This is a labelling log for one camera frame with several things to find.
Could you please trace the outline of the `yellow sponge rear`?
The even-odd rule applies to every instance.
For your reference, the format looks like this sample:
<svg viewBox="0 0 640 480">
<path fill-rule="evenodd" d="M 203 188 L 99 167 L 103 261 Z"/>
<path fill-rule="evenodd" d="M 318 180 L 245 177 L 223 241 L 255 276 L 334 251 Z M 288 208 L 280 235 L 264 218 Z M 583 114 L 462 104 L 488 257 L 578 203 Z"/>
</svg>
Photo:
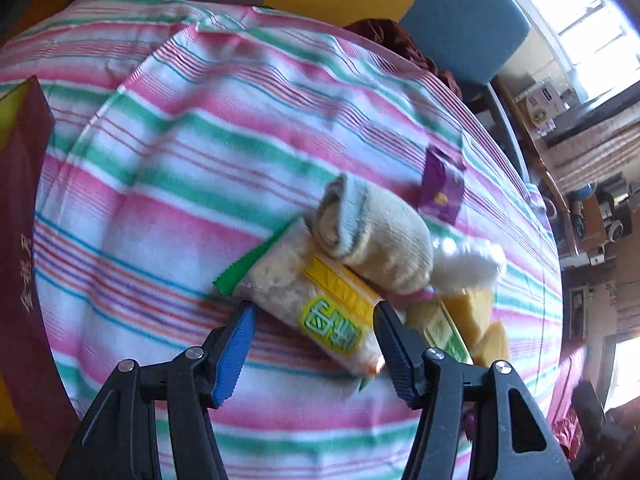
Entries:
<svg viewBox="0 0 640 480">
<path fill-rule="evenodd" d="M 473 347 L 490 324 L 494 292 L 490 289 L 469 290 L 463 294 L 442 296 L 442 303 L 465 345 Z"/>
</svg>

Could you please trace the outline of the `beige sock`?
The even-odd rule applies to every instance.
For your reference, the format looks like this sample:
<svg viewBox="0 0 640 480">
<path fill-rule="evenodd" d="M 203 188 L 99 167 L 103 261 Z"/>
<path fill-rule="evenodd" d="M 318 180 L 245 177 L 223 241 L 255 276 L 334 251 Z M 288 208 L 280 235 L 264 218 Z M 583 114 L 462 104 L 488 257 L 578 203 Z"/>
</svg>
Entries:
<svg viewBox="0 0 640 480">
<path fill-rule="evenodd" d="M 354 174 L 326 186 L 311 232 L 329 257 L 386 292 L 412 295 L 430 282 L 433 243 L 424 221 L 399 196 Z"/>
</svg>

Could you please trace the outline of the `patterned curtain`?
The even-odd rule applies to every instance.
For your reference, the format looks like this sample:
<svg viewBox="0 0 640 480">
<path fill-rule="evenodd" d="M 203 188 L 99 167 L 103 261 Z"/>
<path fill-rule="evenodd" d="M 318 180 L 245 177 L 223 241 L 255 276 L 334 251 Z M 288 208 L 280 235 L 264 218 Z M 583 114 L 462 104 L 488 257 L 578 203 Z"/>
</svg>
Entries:
<svg viewBox="0 0 640 480">
<path fill-rule="evenodd" d="M 639 122 L 597 125 L 547 151 L 547 165 L 562 193 L 577 191 L 622 171 L 639 157 Z"/>
</svg>

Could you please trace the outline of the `snack pack yellow label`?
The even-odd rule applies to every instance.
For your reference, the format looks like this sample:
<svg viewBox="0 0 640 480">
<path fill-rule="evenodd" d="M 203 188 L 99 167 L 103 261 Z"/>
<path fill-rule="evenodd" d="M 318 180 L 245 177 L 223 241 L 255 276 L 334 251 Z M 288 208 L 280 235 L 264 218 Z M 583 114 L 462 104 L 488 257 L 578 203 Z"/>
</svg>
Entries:
<svg viewBox="0 0 640 480">
<path fill-rule="evenodd" d="M 381 297 L 317 245 L 298 217 L 214 279 L 221 295 L 250 300 L 370 382 L 385 360 L 373 329 Z"/>
<path fill-rule="evenodd" d="M 410 307 L 406 312 L 406 326 L 419 332 L 430 347 L 442 349 L 460 363 L 473 363 L 456 324 L 439 299 Z"/>
</svg>

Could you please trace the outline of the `yellow sponge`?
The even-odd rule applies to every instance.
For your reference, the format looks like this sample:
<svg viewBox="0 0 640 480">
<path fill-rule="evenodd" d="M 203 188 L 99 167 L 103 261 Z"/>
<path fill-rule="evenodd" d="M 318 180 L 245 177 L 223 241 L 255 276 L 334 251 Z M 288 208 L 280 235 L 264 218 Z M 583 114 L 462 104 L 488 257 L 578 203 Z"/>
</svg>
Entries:
<svg viewBox="0 0 640 480">
<path fill-rule="evenodd" d="M 465 345 L 473 347 L 490 324 L 494 292 L 490 289 L 469 290 L 463 294 L 442 296 L 442 303 Z"/>
<path fill-rule="evenodd" d="M 473 363 L 488 367 L 495 361 L 509 361 L 509 345 L 506 329 L 501 321 L 492 322 L 471 350 Z"/>
</svg>

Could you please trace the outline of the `yellow sponge right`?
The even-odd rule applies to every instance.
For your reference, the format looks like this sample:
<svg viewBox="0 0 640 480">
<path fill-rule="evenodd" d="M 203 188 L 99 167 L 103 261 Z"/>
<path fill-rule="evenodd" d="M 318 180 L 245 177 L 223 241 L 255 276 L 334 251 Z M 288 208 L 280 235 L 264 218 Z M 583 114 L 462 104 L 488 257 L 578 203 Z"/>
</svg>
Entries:
<svg viewBox="0 0 640 480">
<path fill-rule="evenodd" d="M 471 350 L 473 363 L 488 367 L 495 361 L 509 361 L 509 345 L 506 329 L 501 321 L 492 322 Z"/>
</svg>

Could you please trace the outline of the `dark red storage box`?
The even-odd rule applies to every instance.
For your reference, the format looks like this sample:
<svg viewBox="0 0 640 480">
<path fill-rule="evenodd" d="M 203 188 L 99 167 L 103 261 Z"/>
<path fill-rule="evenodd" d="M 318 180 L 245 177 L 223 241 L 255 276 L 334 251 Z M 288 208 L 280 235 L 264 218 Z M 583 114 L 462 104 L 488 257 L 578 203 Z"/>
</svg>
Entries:
<svg viewBox="0 0 640 480">
<path fill-rule="evenodd" d="M 54 119 L 30 77 L 1 99 L 1 475 L 52 479 L 78 425 L 44 329 L 36 195 Z"/>
</svg>

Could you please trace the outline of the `black speaker set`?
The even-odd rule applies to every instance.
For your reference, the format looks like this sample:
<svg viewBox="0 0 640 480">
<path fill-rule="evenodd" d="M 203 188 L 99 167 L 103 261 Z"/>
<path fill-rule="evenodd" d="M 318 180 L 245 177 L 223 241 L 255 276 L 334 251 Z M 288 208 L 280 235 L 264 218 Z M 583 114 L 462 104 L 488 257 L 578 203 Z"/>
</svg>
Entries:
<svg viewBox="0 0 640 480">
<path fill-rule="evenodd" d="M 617 243 L 632 232 L 631 186 L 619 172 L 598 184 L 596 196 L 609 243 Z"/>
</svg>

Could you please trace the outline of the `striped bed sheet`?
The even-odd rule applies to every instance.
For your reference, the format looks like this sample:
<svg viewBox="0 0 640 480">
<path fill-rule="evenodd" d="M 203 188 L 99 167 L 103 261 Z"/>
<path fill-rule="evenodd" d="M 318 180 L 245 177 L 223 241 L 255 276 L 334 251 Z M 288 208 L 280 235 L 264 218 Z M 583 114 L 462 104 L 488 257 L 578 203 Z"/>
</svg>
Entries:
<svg viewBox="0 0 640 480">
<path fill-rule="evenodd" d="M 409 204 L 426 149 L 461 162 L 456 223 L 501 245 L 492 315 L 548 411 L 558 253 L 539 191 L 435 75 L 378 44 L 256 6 L 104 0 L 1 49 L 1 89 L 39 81 L 54 119 L 35 206 L 44 329 L 78 420 L 123 359 L 163 362 L 231 308 L 214 279 L 350 172 Z"/>
</svg>

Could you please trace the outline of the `dark red cloth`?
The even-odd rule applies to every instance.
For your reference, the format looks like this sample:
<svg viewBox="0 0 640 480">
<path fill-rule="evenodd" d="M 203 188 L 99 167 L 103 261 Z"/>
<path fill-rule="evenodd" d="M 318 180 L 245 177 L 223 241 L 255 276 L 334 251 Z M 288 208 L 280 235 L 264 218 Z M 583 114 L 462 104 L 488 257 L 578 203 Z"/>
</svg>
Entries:
<svg viewBox="0 0 640 480">
<path fill-rule="evenodd" d="M 460 99 L 463 93 L 449 70 L 440 70 L 434 61 L 424 56 L 408 32 L 397 22 L 388 18 L 366 18 L 345 27 L 349 32 L 366 38 L 390 50 L 414 65 L 435 75 L 449 90 Z"/>
</svg>

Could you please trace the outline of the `purple snack packet rear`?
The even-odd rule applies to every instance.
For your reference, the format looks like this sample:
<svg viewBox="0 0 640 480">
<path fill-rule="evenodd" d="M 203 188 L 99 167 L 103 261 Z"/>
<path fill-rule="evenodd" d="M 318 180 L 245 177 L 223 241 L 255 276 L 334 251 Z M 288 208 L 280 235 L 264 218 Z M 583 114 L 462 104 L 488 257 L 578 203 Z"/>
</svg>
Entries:
<svg viewBox="0 0 640 480">
<path fill-rule="evenodd" d="M 442 222 L 456 223 L 465 191 L 465 166 L 436 146 L 426 149 L 418 211 Z"/>
</svg>

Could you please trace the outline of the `wooden desk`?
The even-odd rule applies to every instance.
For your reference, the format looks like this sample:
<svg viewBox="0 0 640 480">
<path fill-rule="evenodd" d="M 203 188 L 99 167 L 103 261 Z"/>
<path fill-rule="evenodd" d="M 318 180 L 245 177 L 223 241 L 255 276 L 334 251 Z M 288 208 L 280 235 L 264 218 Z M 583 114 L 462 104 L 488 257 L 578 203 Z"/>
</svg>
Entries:
<svg viewBox="0 0 640 480">
<path fill-rule="evenodd" d="M 541 180 L 547 185 L 549 192 L 551 193 L 552 200 L 558 216 L 561 220 L 562 228 L 565 235 L 565 249 L 563 254 L 567 256 L 578 256 L 579 245 L 573 229 L 572 217 L 570 216 L 570 207 L 567 205 L 567 201 L 564 195 L 561 193 L 558 185 L 556 184 L 554 177 L 550 172 L 546 161 L 544 160 L 544 154 L 546 154 L 546 146 L 544 141 L 536 136 L 537 130 L 531 127 L 528 123 L 528 119 L 518 107 L 515 100 L 510 96 L 510 93 L 504 83 L 498 76 L 491 81 L 492 88 L 497 93 L 501 103 L 511 114 L 514 119 L 514 128 L 518 130 L 523 141 L 524 156 L 529 168 L 535 169 L 541 176 Z"/>
</svg>

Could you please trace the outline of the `white plastic-wrapped ball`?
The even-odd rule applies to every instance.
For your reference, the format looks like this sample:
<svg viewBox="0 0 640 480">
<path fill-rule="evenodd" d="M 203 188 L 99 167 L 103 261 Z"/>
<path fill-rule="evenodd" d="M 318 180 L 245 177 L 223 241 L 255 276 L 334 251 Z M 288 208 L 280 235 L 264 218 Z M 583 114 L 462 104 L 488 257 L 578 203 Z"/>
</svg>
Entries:
<svg viewBox="0 0 640 480">
<path fill-rule="evenodd" d="M 502 247 L 489 240 L 435 238 L 431 286 L 445 295 L 490 289 L 506 272 Z"/>
</svg>

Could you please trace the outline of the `white cardboard box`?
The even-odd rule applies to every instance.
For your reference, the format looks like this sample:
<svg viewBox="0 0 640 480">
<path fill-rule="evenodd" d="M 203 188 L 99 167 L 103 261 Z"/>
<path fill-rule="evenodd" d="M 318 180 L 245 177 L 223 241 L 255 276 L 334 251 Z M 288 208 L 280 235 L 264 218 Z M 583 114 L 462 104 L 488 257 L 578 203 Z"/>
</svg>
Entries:
<svg viewBox="0 0 640 480">
<path fill-rule="evenodd" d="M 518 99 L 524 103 L 529 119 L 536 127 L 550 124 L 567 110 L 565 102 L 550 78 L 536 82 Z"/>
</svg>

